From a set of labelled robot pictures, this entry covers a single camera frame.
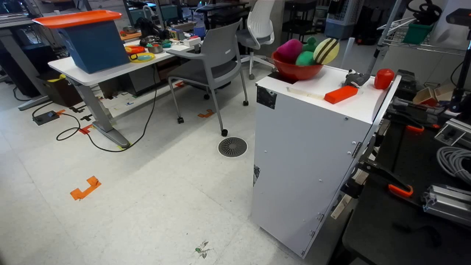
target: pink plush toy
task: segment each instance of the pink plush toy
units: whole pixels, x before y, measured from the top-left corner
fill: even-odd
[[[302,43],[299,40],[289,40],[276,49],[285,63],[294,64],[299,54],[302,52]]]

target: small gray toy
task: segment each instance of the small gray toy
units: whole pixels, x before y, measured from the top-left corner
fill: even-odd
[[[349,73],[345,76],[345,82],[343,83],[344,86],[349,85],[356,88],[360,88],[362,85],[370,79],[370,74],[361,74],[355,72],[355,70],[350,69]]]

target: green basket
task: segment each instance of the green basket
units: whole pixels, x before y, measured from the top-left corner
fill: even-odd
[[[409,24],[406,36],[402,42],[419,45],[425,40],[432,28],[433,25]]]

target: orange tray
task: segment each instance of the orange tray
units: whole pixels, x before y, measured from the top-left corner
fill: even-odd
[[[48,28],[67,28],[121,18],[122,14],[109,10],[93,10],[51,17],[39,17],[34,22]]]

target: gray cable coil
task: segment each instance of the gray cable coil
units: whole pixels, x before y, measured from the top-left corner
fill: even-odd
[[[440,167],[452,177],[458,177],[471,186],[471,174],[463,168],[463,160],[471,158],[471,151],[445,146],[437,151]]]

